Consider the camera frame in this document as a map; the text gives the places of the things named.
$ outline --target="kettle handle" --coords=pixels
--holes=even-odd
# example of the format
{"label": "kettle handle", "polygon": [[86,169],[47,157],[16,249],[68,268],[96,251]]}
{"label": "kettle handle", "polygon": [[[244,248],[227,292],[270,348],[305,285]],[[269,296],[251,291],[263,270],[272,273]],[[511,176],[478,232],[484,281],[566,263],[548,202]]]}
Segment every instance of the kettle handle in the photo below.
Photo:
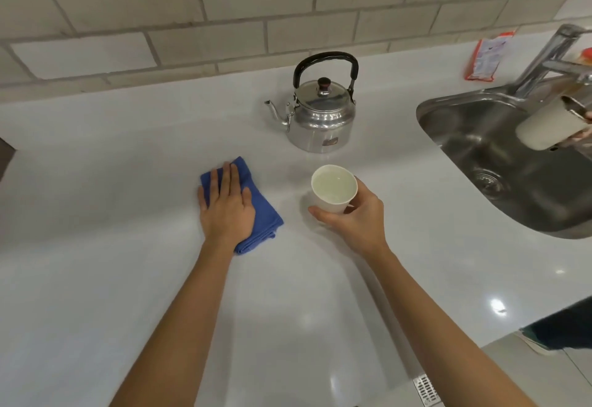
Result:
{"label": "kettle handle", "polygon": [[321,61],[327,61],[328,59],[345,59],[351,63],[351,72],[349,74],[351,77],[351,83],[349,84],[347,92],[349,92],[350,97],[353,97],[353,82],[358,78],[359,65],[358,60],[355,59],[352,54],[348,54],[347,52],[322,52],[300,61],[298,66],[296,66],[296,69],[294,69],[294,89],[298,89],[300,86],[300,76],[302,76],[302,72],[304,72],[307,67],[320,63]]}

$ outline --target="right hand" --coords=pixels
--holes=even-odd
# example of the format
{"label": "right hand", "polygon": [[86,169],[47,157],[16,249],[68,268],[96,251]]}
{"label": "right hand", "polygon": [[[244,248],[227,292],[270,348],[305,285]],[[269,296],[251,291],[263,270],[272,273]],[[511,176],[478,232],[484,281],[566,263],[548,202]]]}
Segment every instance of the right hand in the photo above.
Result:
{"label": "right hand", "polygon": [[389,250],[384,235],[384,205],[358,180],[358,193],[345,214],[332,214],[318,206],[308,208],[318,221],[332,227],[356,253],[368,259]]}

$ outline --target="stainless steel sink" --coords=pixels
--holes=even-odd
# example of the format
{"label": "stainless steel sink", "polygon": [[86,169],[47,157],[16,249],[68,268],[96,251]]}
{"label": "stainless steel sink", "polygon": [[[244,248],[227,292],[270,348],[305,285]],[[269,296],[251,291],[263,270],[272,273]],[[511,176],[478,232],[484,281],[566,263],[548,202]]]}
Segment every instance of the stainless steel sink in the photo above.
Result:
{"label": "stainless steel sink", "polygon": [[491,203],[529,228],[562,238],[592,235],[592,160],[583,146],[534,151],[516,126],[545,101],[546,81],[525,104],[503,88],[423,102],[419,124]]}

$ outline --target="stainless steel kettle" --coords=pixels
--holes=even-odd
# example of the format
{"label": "stainless steel kettle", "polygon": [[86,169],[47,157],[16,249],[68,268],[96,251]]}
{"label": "stainless steel kettle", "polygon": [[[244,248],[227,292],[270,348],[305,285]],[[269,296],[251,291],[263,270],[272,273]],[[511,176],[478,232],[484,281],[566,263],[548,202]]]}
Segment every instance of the stainless steel kettle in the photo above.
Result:
{"label": "stainless steel kettle", "polygon": [[[300,76],[307,67],[328,59],[345,59],[351,63],[349,88],[327,77],[300,84]],[[353,82],[358,78],[358,70],[358,60],[345,52],[323,52],[296,66],[294,98],[286,104],[285,115],[278,113],[271,100],[265,101],[272,116],[285,125],[290,142],[312,153],[327,153],[347,144],[356,115]]]}

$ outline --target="sink drain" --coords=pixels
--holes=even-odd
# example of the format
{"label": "sink drain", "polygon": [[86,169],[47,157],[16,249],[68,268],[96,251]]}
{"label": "sink drain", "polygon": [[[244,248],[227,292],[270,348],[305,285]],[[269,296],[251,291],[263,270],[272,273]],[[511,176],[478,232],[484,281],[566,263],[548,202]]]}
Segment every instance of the sink drain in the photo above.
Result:
{"label": "sink drain", "polygon": [[506,193],[506,186],[499,175],[487,170],[476,170],[471,181],[487,198],[495,200]]}

